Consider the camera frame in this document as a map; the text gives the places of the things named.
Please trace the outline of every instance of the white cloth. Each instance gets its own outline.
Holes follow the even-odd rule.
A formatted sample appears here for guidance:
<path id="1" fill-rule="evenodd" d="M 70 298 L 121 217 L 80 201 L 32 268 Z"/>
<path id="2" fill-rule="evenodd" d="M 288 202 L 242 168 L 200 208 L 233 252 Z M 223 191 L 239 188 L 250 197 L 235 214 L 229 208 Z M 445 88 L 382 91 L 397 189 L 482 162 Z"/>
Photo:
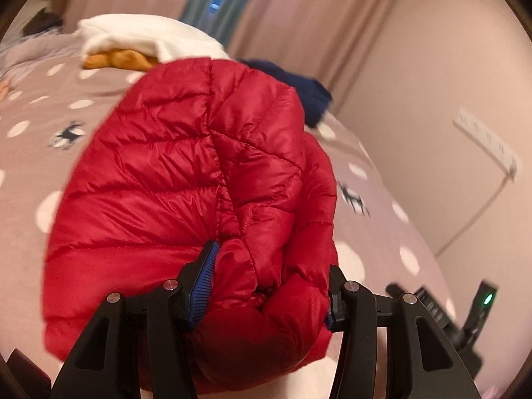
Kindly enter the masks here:
<path id="1" fill-rule="evenodd" d="M 108 14 L 78 23 L 74 33 L 83 39 L 82 61 L 111 49 L 132 49 L 160 63 L 180 58 L 230 60 L 223 46 L 204 32 L 175 19 L 155 15 Z"/>

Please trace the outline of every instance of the dark red object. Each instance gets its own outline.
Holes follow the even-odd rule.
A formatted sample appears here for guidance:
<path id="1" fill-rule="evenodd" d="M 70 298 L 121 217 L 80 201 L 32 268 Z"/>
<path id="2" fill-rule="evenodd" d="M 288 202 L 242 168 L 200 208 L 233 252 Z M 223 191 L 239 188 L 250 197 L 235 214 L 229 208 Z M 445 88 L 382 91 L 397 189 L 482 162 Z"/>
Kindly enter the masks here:
<path id="1" fill-rule="evenodd" d="M 294 89 L 197 59 L 144 76 L 75 168 L 44 271 L 47 349 L 65 359 L 99 303 L 175 278 L 222 243 L 187 336 L 199 393 L 239 390 L 324 357 L 336 183 Z"/>

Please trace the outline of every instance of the silver screw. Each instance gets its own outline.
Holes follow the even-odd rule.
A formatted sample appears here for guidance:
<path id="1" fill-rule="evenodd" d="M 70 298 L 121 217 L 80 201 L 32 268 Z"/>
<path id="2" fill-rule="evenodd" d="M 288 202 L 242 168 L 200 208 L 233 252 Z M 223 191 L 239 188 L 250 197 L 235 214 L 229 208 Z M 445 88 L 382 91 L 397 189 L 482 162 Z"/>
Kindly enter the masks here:
<path id="1" fill-rule="evenodd" d="M 178 286 L 179 286 L 179 282 L 177 282 L 175 279 L 168 279 L 163 284 L 163 288 L 166 291 L 174 291 L 174 289 L 176 289 Z"/>
<path id="2" fill-rule="evenodd" d="M 345 282 L 344 288 L 347 289 L 348 291 L 355 292 L 360 289 L 360 285 L 358 284 L 358 282 L 355 282 L 354 280 L 348 280 L 347 282 Z"/>
<path id="3" fill-rule="evenodd" d="M 119 293 L 111 293 L 107 296 L 107 301 L 109 303 L 116 303 L 120 300 L 120 294 Z"/>
<path id="4" fill-rule="evenodd" d="M 414 304 L 418 301 L 418 298 L 413 294 L 405 294 L 403 295 L 403 300 L 408 304 Z"/>

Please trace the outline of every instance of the power outlet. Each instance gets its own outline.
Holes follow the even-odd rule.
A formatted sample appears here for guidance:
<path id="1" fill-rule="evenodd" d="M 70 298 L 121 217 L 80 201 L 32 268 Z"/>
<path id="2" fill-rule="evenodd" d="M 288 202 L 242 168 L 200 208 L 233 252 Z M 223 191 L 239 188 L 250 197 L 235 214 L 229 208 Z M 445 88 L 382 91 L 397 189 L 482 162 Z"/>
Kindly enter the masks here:
<path id="1" fill-rule="evenodd" d="M 477 117 L 460 110 L 454 124 L 488 153 L 513 180 L 522 172 L 519 156 Z"/>

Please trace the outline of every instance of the bedsheet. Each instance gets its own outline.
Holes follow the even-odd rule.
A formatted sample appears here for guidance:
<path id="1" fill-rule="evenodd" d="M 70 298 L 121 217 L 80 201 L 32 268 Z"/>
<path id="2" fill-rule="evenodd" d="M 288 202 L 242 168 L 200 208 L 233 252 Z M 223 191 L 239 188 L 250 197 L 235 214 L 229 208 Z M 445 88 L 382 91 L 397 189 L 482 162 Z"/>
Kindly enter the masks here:
<path id="1" fill-rule="evenodd" d="M 39 308 L 47 235 L 84 145 L 141 76 L 114 68 L 82 70 L 78 57 L 49 58 L 0 102 L 0 353 L 9 355 L 17 347 L 52 378 L 60 362 L 42 345 Z M 393 281 L 409 291 L 427 285 L 453 316 L 435 259 L 356 136 L 331 114 L 315 130 L 306 130 L 332 161 L 338 193 L 334 242 L 345 275 L 377 294 Z M 380 333 L 376 397 L 384 397 L 385 387 Z M 212 397 L 326 398 L 340 343 L 337 333 L 326 358 L 270 384 Z"/>

